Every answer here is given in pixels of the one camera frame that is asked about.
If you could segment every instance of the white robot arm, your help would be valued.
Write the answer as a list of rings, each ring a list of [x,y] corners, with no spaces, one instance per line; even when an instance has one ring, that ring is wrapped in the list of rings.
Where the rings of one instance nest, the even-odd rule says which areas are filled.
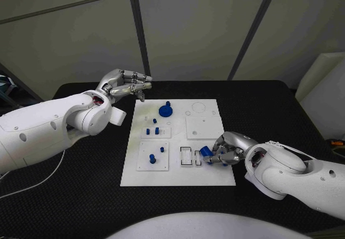
[[[0,174],[57,155],[109,122],[122,125],[126,112],[112,104],[129,94],[145,101],[152,77],[116,69],[95,90],[12,111],[0,117]]]
[[[226,132],[214,145],[207,162],[236,164],[245,159],[246,179],[274,199],[297,197],[313,209],[345,220],[345,165],[315,159],[305,161],[287,148],[256,140],[236,132]]]

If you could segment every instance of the black table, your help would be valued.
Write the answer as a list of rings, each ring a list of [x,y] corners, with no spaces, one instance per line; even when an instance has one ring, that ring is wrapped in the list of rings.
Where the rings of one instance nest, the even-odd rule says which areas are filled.
[[[67,84],[56,98],[96,89],[97,84]],[[279,141],[337,162],[294,94],[279,81],[154,82],[147,98],[217,99],[226,131],[240,132],[261,143]],[[292,196],[284,201],[269,198],[245,179],[243,162],[233,166],[236,187],[121,187],[135,102],[135,96],[121,100],[116,106],[128,112],[123,126],[109,124],[97,136],[77,142],[53,178],[0,200],[0,236],[105,238],[151,217],[188,211],[245,215],[302,233],[345,224]],[[0,195],[41,182],[60,158],[61,154],[12,172],[2,181]]]

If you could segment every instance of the blue object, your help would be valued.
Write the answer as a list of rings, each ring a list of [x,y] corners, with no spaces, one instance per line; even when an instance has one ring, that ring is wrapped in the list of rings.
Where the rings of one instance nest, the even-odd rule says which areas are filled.
[[[155,155],[151,154],[151,163],[155,164],[157,163],[157,159],[155,159]]]
[[[167,105],[161,107],[159,113],[162,117],[170,117],[174,114],[174,109],[171,107],[170,101],[167,102]]]
[[[201,152],[201,154],[203,154],[204,157],[206,157],[206,156],[214,156],[214,154],[213,154],[213,152],[211,152],[209,146],[203,147],[201,150],[200,150],[200,152]]]

